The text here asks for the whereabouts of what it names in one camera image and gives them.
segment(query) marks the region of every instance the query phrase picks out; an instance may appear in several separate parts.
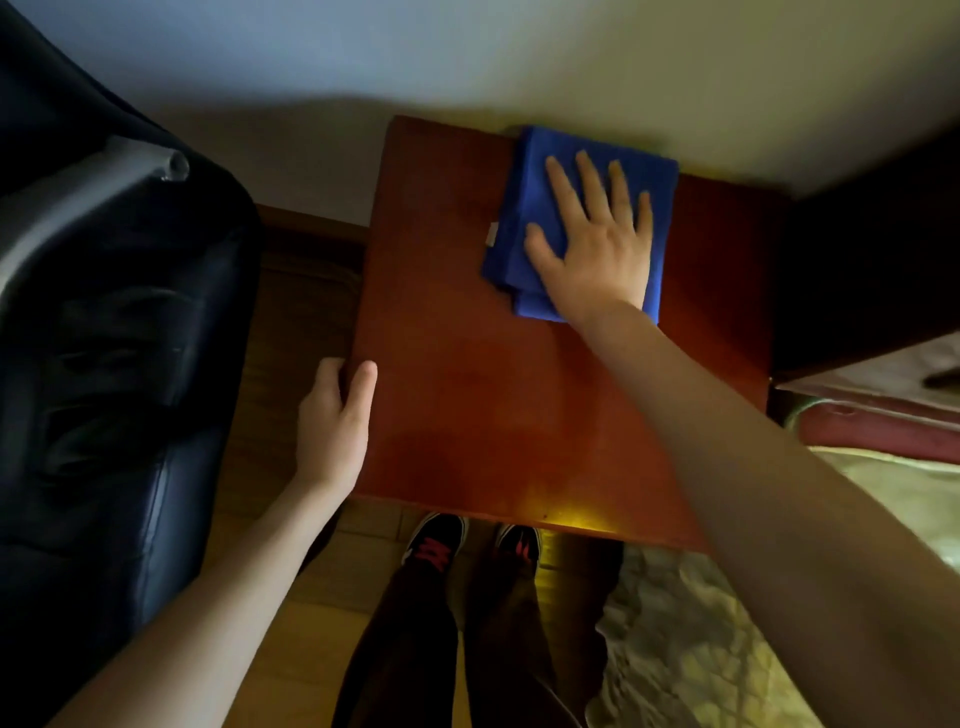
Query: wooden floor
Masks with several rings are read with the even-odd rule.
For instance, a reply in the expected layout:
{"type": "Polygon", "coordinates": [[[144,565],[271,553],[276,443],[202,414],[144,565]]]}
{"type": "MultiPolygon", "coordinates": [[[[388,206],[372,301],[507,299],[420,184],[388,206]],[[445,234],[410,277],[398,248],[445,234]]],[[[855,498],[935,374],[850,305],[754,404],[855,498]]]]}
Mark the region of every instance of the wooden floor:
{"type": "MultiPolygon", "coordinates": [[[[239,538],[293,473],[297,404],[320,358],[348,353],[360,291],[358,270],[359,256],[349,246],[271,233],[206,565],[239,538]]],[[[420,516],[395,503],[348,502],[329,546],[297,579],[280,608],[228,726],[329,724],[353,648],[420,516]]],[[[450,575],[449,601],[461,624],[470,568],[489,544],[493,528],[485,522],[471,525],[450,575]]],[[[593,624],[615,583],[620,544],[552,532],[543,536],[537,587],[544,629],[559,693],[582,716],[599,689],[606,661],[593,624]]],[[[454,725],[469,725],[462,650],[454,725]]]]}

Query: pants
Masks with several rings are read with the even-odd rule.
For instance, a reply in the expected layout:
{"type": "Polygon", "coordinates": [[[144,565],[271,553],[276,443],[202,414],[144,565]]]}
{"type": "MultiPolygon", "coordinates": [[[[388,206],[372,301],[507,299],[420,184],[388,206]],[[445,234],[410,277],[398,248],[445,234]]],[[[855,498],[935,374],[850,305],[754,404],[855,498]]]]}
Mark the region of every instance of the pants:
{"type": "MultiPolygon", "coordinates": [[[[520,557],[481,560],[468,589],[464,646],[474,728],[579,726],[555,693],[533,570],[520,557]]],[[[333,728],[449,728],[456,664],[444,578],[408,559],[353,653],[333,728]]]]}

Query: towel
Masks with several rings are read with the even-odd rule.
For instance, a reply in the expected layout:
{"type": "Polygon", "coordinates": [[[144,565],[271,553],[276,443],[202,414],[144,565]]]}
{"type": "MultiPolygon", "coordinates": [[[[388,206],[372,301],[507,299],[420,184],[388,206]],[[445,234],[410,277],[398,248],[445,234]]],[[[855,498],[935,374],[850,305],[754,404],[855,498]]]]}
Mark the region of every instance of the towel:
{"type": "Polygon", "coordinates": [[[663,252],[670,229],[673,193],[680,177],[680,165],[674,159],[544,127],[527,127],[516,145],[514,165],[500,208],[496,238],[487,250],[482,274],[497,287],[513,294],[515,314],[548,321],[563,320],[550,302],[540,277],[523,250],[523,239],[527,223],[537,223],[543,228],[554,252],[560,257],[566,254],[566,233],[544,164],[551,155],[557,158],[582,200],[583,186],[575,162],[580,150],[586,150],[604,182],[609,182],[607,168],[610,162],[619,159],[627,176],[635,215],[640,192],[650,192],[654,240],[643,310],[656,323],[660,317],[663,252]]]}

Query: wall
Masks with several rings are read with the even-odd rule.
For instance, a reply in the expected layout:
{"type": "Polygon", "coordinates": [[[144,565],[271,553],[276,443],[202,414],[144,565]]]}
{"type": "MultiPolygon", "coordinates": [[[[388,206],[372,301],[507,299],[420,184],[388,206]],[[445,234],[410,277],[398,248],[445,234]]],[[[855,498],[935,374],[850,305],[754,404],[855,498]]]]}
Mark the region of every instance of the wall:
{"type": "Polygon", "coordinates": [[[258,202],[369,220],[411,110],[804,194],[960,115],[953,0],[13,0],[258,202]]]}

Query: table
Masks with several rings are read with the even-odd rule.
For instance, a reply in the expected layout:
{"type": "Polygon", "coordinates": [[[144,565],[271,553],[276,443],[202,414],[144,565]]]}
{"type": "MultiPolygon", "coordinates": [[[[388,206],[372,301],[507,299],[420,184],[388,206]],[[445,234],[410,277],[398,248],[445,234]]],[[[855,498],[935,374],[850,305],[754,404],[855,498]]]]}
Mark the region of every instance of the table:
{"type": "MultiPolygon", "coordinates": [[[[656,436],[577,334],[514,316],[480,277],[513,149],[404,116],[388,130],[351,355],[380,370],[356,492],[707,549],[656,436]]],[[[662,330],[760,409],[787,205],[682,175],[666,250],[662,330]]]]}

